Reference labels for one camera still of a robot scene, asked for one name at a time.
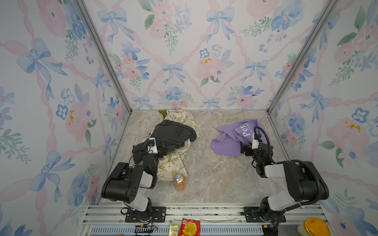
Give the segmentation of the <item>purple cloth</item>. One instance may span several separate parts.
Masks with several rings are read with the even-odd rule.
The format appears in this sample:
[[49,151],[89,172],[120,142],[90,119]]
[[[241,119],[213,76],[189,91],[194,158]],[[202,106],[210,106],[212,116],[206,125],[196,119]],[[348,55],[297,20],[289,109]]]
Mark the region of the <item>purple cloth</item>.
[[256,126],[267,132],[257,119],[220,126],[217,130],[222,134],[211,141],[211,148],[218,155],[239,157],[242,155],[241,144],[253,145]]

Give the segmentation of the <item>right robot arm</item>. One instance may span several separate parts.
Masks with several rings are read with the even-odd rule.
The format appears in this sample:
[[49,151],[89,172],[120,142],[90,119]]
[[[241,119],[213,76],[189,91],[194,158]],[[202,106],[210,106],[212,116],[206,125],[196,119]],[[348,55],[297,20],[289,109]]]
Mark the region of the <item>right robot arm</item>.
[[262,222],[263,229],[276,233],[285,221],[285,213],[312,205],[329,197],[329,189],[311,161],[273,160],[273,147],[267,133],[254,127],[250,145],[240,144],[240,151],[252,157],[252,167],[261,178],[282,178],[286,188],[278,194],[263,198],[259,207],[245,207],[240,214],[247,222]]

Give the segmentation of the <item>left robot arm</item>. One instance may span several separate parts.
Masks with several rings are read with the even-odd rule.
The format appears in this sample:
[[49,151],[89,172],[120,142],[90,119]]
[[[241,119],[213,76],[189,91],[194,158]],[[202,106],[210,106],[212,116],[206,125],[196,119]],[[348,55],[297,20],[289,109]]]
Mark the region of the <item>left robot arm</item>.
[[127,223],[163,223],[166,207],[152,206],[152,200],[139,193],[140,188],[153,189],[158,180],[158,161],[166,147],[148,143],[142,148],[142,164],[119,162],[105,181],[101,197],[125,206],[121,214]]

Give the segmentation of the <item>dark grey cloth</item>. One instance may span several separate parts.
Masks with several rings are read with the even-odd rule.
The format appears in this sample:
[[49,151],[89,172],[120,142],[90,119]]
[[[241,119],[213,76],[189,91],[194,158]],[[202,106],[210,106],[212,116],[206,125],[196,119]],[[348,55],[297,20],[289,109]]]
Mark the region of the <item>dark grey cloth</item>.
[[[197,133],[187,125],[164,120],[155,126],[150,137],[154,138],[157,156],[161,159],[168,153],[182,148],[185,145],[185,141],[194,142],[197,139]],[[135,164],[142,162],[143,156],[150,153],[148,147],[151,142],[150,139],[146,139],[144,142],[133,146],[132,154]]]

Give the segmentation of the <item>cream patterned cloth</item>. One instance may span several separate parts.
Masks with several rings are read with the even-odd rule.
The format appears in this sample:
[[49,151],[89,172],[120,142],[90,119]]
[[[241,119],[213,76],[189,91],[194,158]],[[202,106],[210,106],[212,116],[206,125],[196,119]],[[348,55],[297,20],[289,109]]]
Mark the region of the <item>cream patterned cloth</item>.
[[[190,112],[168,110],[164,120],[174,121],[187,125],[195,130],[195,132],[197,133],[197,138],[199,136],[199,129],[195,123],[193,115]],[[185,145],[182,148],[168,153],[166,156],[159,160],[157,168],[157,177],[159,181],[172,181],[173,177],[177,174],[182,174],[184,177],[188,176],[183,160],[185,158],[185,155],[187,154],[187,151],[191,147],[191,144],[192,142],[190,140],[187,140],[185,141]]]

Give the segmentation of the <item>orange soda can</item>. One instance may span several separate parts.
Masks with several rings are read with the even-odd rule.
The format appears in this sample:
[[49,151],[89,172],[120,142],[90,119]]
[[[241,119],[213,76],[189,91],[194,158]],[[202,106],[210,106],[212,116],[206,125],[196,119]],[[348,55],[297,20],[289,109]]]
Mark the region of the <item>orange soda can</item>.
[[177,191],[185,189],[186,178],[182,174],[177,174],[173,177],[173,184]]

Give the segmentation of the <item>yellow green snack packet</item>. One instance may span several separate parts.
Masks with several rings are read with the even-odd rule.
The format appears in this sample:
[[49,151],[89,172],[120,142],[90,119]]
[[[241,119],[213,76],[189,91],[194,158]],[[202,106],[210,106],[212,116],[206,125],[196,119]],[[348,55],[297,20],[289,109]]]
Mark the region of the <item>yellow green snack packet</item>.
[[169,224],[168,236],[179,236],[180,227],[179,224]]

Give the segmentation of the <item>red snack packet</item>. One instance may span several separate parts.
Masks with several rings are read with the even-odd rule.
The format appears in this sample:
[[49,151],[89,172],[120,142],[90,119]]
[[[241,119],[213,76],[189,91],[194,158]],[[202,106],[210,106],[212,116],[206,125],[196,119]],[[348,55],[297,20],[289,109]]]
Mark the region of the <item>red snack packet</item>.
[[198,220],[182,219],[179,236],[200,236],[201,224]]

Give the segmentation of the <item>yellow lidded container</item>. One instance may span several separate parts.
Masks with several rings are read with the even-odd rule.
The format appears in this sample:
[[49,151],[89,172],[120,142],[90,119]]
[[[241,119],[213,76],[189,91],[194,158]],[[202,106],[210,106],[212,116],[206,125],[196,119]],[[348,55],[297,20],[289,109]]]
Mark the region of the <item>yellow lidded container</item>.
[[301,236],[331,236],[326,222],[316,217],[308,218],[298,225],[297,232]]

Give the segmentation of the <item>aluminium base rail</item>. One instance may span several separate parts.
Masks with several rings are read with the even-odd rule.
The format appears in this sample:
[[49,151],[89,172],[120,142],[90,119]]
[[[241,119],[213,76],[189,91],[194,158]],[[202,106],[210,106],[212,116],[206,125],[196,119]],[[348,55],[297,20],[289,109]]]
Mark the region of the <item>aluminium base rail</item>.
[[257,209],[256,204],[154,204],[157,213],[138,221],[119,203],[91,205],[84,217],[79,236],[167,236],[170,225],[183,219],[200,222],[202,236],[267,236],[268,222],[244,216],[243,211]]

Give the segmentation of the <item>left aluminium corner post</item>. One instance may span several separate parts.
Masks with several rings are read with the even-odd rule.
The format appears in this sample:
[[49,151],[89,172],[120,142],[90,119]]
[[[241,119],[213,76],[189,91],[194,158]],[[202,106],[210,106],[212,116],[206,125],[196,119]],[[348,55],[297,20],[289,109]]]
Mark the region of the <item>left aluminium corner post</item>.
[[92,41],[99,54],[99,57],[101,61],[103,62],[105,69],[108,72],[110,79],[116,88],[116,92],[120,96],[122,104],[125,106],[127,113],[131,115],[132,109],[127,101],[127,98],[122,89],[121,83],[119,82],[115,74],[115,71],[111,65],[110,59],[106,53],[103,43],[101,42],[100,35],[98,34],[98,31],[93,23],[90,13],[88,12],[85,2],[82,0],[73,0],[73,4],[77,8],[78,13],[83,20],[84,26],[87,28],[89,35],[92,38]]

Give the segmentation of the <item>aluminium corner post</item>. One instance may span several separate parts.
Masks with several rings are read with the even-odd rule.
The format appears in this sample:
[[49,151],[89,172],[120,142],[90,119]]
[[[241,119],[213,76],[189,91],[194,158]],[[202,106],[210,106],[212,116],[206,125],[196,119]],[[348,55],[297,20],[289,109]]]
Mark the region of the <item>aluminium corner post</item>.
[[321,12],[321,14],[318,18],[318,22],[313,26],[312,30],[310,31],[310,34],[308,35],[307,41],[303,44],[303,47],[299,51],[299,53],[297,55],[297,59],[295,60],[295,62],[293,64],[293,68],[290,69],[290,71],[288,72],[287,77],[283,80],[283,83],[279,87],[276,95],[274,96],[273,101],[269,105],[269,107],[267,109],[268,115],[271,115],[272,113],[274,113],[274,110],[278,106],[278,103],[279,103],[281,97],[283,96],[287,87],[291,83],[293,77],[295,76],[295,74],[299,70],[303,61],[306,59],[307,55],[311,51],[311,49],[314,45],[314,42],[316,41],[318,36],[320,36],[321,31],[322,31],[324,25],[326,24],[326,21],[328,21],[328,19],[331,17],[331,15],[334,11],[334,8],[337,6],[338,2],[339,2],[338,0],[330,0],[330,1],[326,2],[326,5],[323,8],[323,11]]
[[99,57],[101,61],[103,62],[105,69],[108,72],[110,79],[116,88],[116,92],[120,96],[122,104],[125,106],[127,113],[131,115],[132,109],[127,101],[127,98],[122,89],[121,83],[119,82],[115,74],[115,71],[111,65],[110,59],[106,53],[103,43],[101,42],[100,35],[98,34],[98,31],[93,23],[90,13],[88,12],[85,2],[82,0],[73,0],[73,4],[77,8],[78,13],[83,20],[84,26],[87,28],[89,35],[92,38],[92,41],[99,54]]

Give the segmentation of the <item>right aluminium corner post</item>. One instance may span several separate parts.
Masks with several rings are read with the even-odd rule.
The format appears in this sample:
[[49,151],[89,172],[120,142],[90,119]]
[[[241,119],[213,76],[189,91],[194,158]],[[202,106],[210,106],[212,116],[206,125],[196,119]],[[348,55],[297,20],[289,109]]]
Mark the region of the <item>right aluminium corner post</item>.
[[283,83],[279,87],[276,95],[274,96],[273,101],[269,105],[269,107],[267,109],[268,115],[271,115],[272,113],[274,113],[274,110],[278,106],[278,103],[279,103],[281,97],[283,96],[287,87],[291,83],[293,77],[295,76],[295,74],[299,70],[303,61],[306,59],[307,55],[311,51],[311,49],[314,45],[314,42],[316,41],[318,36],[320,36],[321,31],[322,31],[324,25],[326,24],[326,21],[328,21],[328,19],[331,17],[331,15],[334,11],[334,8],[337,6],[338,2],[339,2],[338,0],[330,0],[330,1],[326,2],[326,5],[323,8],[323,11],[321,12],[321,14],[318,18],[318,22],[313,26],[312,30],[310,31],[310,34],[308,35],[307,41],[303,44],[303,47],[299,51],[299,53],[297,55],[297,59],[295,60],[295,62],[293,64],[293,68],[290,69],[290,71],[288,72],[287,77],[283,80]]

